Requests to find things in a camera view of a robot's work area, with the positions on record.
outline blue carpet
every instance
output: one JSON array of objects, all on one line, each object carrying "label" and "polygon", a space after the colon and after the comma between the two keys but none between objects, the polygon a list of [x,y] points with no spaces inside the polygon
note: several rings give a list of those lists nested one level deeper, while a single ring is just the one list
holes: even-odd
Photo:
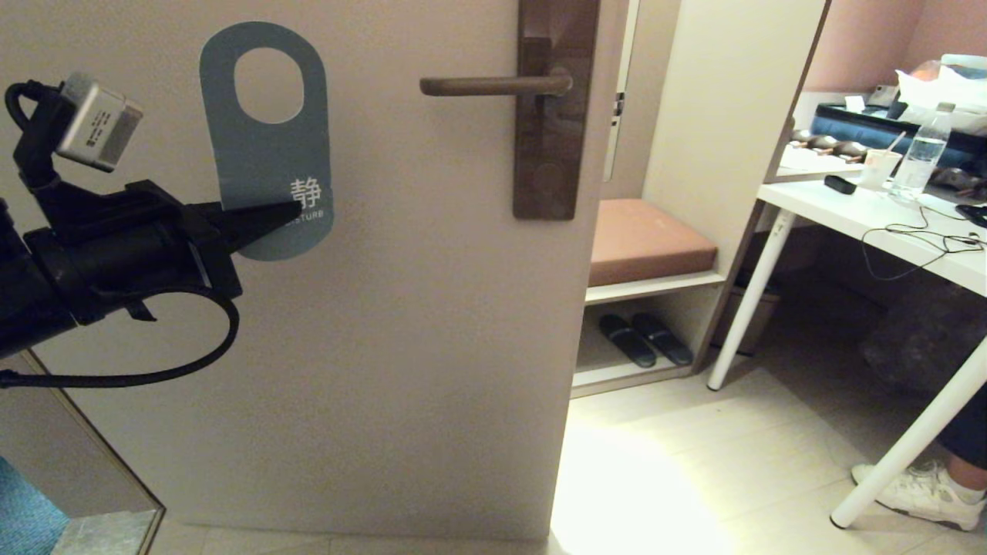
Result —
[{"label": "blue carpet", "polygon": [[0,457],[0,553],[50,555],[68,516]]}]

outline white sneaker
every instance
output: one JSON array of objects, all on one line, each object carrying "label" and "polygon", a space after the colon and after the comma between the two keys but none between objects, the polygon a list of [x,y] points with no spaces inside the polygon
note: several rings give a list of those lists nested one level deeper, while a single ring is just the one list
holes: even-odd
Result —
[{"label": "white sneaker", "polygon": [[[860,484],[873,471],[873,465],[858,464],[851,470],[854,482]],[[980,520],[987,501],[964,503],[949,485],[949,475],[939,463],[927,469],[909,468],[894,478],[877,496],[877,502],[902,513],[931,520],[951,528],[970,531]]]}]

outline brown seat cushion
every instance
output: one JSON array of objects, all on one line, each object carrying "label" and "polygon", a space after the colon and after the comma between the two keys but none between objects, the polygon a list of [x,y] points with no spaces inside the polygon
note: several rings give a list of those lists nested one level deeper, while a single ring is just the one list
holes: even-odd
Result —
[{"label": "brown seat cushion", "polygon": [[704,272],[717,247],[639,198],[600,202],[589,285]]}]

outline cable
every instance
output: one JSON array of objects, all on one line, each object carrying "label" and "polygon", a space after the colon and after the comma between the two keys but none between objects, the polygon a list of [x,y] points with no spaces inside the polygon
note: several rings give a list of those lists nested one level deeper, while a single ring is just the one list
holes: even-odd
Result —
[{"label": "cable", "polygon": [[39,102],[44,95],[51,93],[57,94],[60,91],[60,86],[50,87],[38,81],[29,80],[27,83],[14,83],[10,87],[7,87],[7,92],[3,95],[3,102],[7,106],[7,113],[10,114],[10,118],[17,124],[17,127],[21,128],[21,131],[24,131],[31,123],[31,120],[24,113],[24,108],[21,106],[21,97]]},{"label": "cable", "polygon": [[7,106],[7,113],[10,114],[10,118],[17,124],[17,127],[21,131],[25,130],[29,122],[27,115],[24,114],[24,109],[21,108],[21,97],[27,88],[27,83],[14,83],[10,87],[7,87],[7,92],[3,96],[3,102]]},{"label": "cable", "polygon": [[237,337],[240,328],[240,312],[233,301],[216,291],[203,286],[169,286],[153,289],[143,293],[141,299],[165,293],[188,293],[204,297],[217,304],[226,313],[230,320],[229,330],[226,337],[218,347],[213,349],[204,357],[176,366],[167,370],[151,372],[146,374],[121,374],[106,376],[84,376],[84,375],[23,375],[14,370],[0,371],[0,389],[8,387],[61,387],[61,388],[113,388],[113,387],[133,387],[136,385],[147,385],[158,383],[189,375],[199,371],[210,364],[216,362],[220,357],[229,351]]},{"label": "cable", "polygon": [[[922,216],[922,221],[923,221],[924,225],[917,226],[917,225],[909,225],[907,223],[889,223],[889,224],[885,225],[884,227],[876,227],[874,229],[867,230],[864,233],[864,235],[861,236],[861,252],[864,253],[864,263],[867,265],[868,272],[871,273],[871,277],[872,278],[877,279],[877,280],[880,280],[880,281],[894,281],[896,279],[904,278],[905,276],[908,276],[909,274],[912,274],[913,272],[917,272],[919,270],[922,270],[923,268],[926,268],[927,266],[931,265],[932,263],[934,263],[934,262],[942,259],[946,255],[959,254],[959,253],[975,253],[975,252],[983,252],[984,251],[984,246],[987,245],[987,242],[984,242],[979,237],[976,238],[976,239],[974,239],[973,237],[963,237],[961,235],[944,235],[944,234],[938,233],[936,231],[930,231],[929,230],[929,225],[930,225],[929,224],[929,218],[928,218],[928,216],[926,216],[925,210],[929,210],[929,211],[935,212],[936,214],[938,214],[940,216],[943,216],[943,217],[947,217],[949,219],[955,219],[955,220],[964,220],[964,219],[966,219],[966,218],[962,218],[962,217],[954,217],[954,216],[951,216],[949,214],[944,214],[944,213],[936,210],[935,208],[932,208],[930,206],[925,206],[924,204],[919,204],[919,215]],[[906,229],[898,229],[898,228],[895,228],[895,227],[892,227],[892,226],[903,227],[903,228],[906,228]],[[923,241],[923,242],[929,244],[930,246],[932,246],[933,248],[938,249],[940,251],[940,254],[936,258],[930,260],[929,262],[923,264],[922,266],[916,266],[915,268],[912,268],[910,270],[907,270],[905,272],[902,272],[901,274],[898,274],[897,276],[891,276],[891,277],[878,276],[873,271],[873,266],[871,265],[871,257],[867,254],[867,247],[868,247],[868,244],[867,244],[867,236],[870,235],[871,233],[875,232],[875,231],[886,231],[886,232],[891,233],[891,234],[894,234],[894,235],[907,235],[907,236],[910,236],[910,237],[914,237],[914,238],[918,239],[919,241]],[[933,241],[927,239],[926,237],[923,237],[921,234],[933,235],[935,237],[940,238],[942,240],[942,246],[934,243]],[[970,247],[970,248],[955,250],[955,249],[953,249],[953,248],[950,247],[949,241],[956,241],[956,242],[962,243],[963,245],[966,245],[967,247]]]}]

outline white desk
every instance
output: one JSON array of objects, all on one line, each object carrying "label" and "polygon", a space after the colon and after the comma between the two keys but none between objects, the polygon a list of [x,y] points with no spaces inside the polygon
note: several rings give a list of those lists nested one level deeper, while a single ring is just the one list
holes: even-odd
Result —
[{"label": "white desk", "polygon": [[[758,191],[757,197],[781,210],[775,218],[764,252],[758,260],[757,268],[740,301],[733,324],[714,365],[709,381],[709,387],[714,391],[722,387],[729,364],[736,355],[740,339],[747,331],[754,309],[792,230],[796,215],[856,239],[860,239],[869,229],[882,228],[889,223],[922,225],[922,217],[915,205],[901,204],[885,195],[862,188],[857,188],[852,195],[841,195],[824,186],[821,181],[764,185]],[[943,213],[958,215],[951,204],[938,198],[922,196],[920,202]],[[987,237],[987,229],[967,221],[948,219],[928,210],[926,214],[929,218],[930,230],[964,237],[972,232],[977,233],[981,239]],[[913,237],[879,231],[868,235],[867,243],[918,266],[928,263],[940,254],[930,245]],[[927,266],[926,270],[987,296],[987,255],[984,252],[946,255]],[[943,391],[880,460],[868,479],[861,482],[836,508],[830,516],[833,523],[841,528],[853,523],[861,511],[876,499],[881,490],[905,470],[922,449],[935,439],[985,382],[987,382],[987,338],[984,338]]]}]

